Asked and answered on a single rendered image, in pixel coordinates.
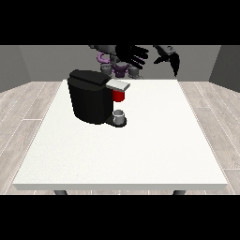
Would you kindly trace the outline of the pale grey machine lid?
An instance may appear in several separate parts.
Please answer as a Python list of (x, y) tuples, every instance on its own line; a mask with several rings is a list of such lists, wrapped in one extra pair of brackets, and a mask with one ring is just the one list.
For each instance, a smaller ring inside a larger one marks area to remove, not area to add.
[(114, 91), (125, 92), (130, 87), (130, 84), (128, 82), (110, 79), (106, 83), (106, 87)]

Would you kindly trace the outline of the red pod holder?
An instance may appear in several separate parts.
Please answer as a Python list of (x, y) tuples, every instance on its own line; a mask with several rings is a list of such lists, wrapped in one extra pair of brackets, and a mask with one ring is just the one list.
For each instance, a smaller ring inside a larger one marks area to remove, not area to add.
[(121, 102), (125, 99), (125, 93), (112, 90), (112, 100), (115, 102)]

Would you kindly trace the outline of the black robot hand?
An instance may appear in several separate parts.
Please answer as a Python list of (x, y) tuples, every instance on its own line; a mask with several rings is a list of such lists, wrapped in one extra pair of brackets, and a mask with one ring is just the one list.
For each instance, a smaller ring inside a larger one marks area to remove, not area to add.
[(176, 52), (160, 56), (155, 61), (155, 64), (159, 64), (162, 62), (169, 62), (171, 64), (174, 76), (177, 76), (180, 67), (180, 56)]
[(142, 69), (144, 59), (148, 58), (149, 51), (135, 45), (117, 45), (116, 56), (122, 61), (131, 64), (135, 68)]

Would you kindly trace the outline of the black coffee machine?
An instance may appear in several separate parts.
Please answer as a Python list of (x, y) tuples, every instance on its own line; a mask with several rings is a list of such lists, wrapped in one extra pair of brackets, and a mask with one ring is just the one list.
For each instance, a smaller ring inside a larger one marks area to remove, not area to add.
[(74, 114), (88, 124), (108, 124), (122, 128), (113, 122), (113, 90), (106, 87), (112, 77), (92, 71), (75, 69), (67, 79), (68, 90)]

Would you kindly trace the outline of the small grey cup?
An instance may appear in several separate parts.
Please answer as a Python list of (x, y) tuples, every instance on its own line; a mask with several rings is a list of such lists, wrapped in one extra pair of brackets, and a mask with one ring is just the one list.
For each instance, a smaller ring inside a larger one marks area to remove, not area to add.
[(116, 125), (121, 125), (125, 121), (125, 114), (122, 110), (115, 110), (113, 113), (113, 122)]

